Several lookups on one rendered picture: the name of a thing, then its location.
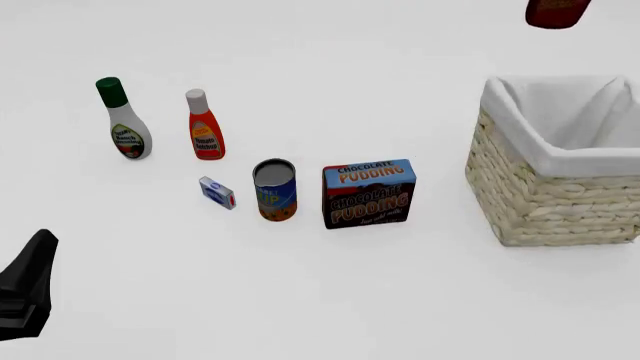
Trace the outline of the chocolate pudding box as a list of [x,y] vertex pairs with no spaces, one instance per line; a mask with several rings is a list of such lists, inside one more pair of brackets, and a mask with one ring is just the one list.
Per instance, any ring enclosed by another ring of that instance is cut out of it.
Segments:
[[324,167],[325,227],[335,230],[406,221],[416,180],[407,159]]

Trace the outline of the ranch dressing bottle green cap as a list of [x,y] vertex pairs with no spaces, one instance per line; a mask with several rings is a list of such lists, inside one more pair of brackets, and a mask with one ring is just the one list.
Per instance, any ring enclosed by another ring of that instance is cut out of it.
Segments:
[[117,77],[96,81],[96,88],[110,119],[110,137],[125,158],[139,161],[151,154],[152,137],[145,123],[137,116]]

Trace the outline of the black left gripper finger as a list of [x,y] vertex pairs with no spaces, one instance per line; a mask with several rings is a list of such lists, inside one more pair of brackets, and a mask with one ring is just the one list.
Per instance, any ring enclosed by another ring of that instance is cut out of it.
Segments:
[[51,311],[51,273],[58,243],[50,230],[38,230],[0,272],[0,299],[10,296]]

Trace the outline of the small blue white box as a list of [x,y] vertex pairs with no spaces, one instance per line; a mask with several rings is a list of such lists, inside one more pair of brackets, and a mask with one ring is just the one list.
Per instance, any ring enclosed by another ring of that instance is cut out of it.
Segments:
[[236,200],[234,192],[219,182],[215,182],[207,176],[203,176],[199,179],[199,185],[202,193],[205,197],[218,203],[226,209],[234,209],[236,206]]

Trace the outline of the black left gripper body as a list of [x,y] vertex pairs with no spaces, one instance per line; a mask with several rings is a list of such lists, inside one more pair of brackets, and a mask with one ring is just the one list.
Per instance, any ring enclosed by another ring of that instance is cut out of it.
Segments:
[[51,312],[50,296],[0,289],[0,341],[38,338]]

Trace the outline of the dark red bbq sauce bottle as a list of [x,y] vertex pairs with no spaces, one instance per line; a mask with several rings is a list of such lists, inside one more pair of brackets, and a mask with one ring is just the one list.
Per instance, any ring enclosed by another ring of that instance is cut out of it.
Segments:
[[568,29],[579,22],[592,0],[529,0],[525,20],[541,29]]

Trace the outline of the wicker basket with white liner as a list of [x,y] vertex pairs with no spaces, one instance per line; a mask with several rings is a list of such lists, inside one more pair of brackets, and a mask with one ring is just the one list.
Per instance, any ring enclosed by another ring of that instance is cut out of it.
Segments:
[[640,237],[640,84],[621,76],[486,80],[466,179],[507,247]]

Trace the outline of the tomato ketchup bottle grey cap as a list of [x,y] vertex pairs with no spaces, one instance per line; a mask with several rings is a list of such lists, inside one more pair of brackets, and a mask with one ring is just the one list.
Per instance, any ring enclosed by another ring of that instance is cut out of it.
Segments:
[[223,158],[226,152],[224,138],[210,110],[206,93],[202,89],[190,89],[185,96],[190,111],[190,138],[196,157],[205,161]]

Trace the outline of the soup tin blue orange label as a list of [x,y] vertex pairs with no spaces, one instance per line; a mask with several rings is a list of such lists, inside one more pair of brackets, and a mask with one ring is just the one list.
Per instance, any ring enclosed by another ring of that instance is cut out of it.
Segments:
[[286,221],[297,211],[296,173],[289,161],[271,158],[253,170],[258,209],[268,221]]

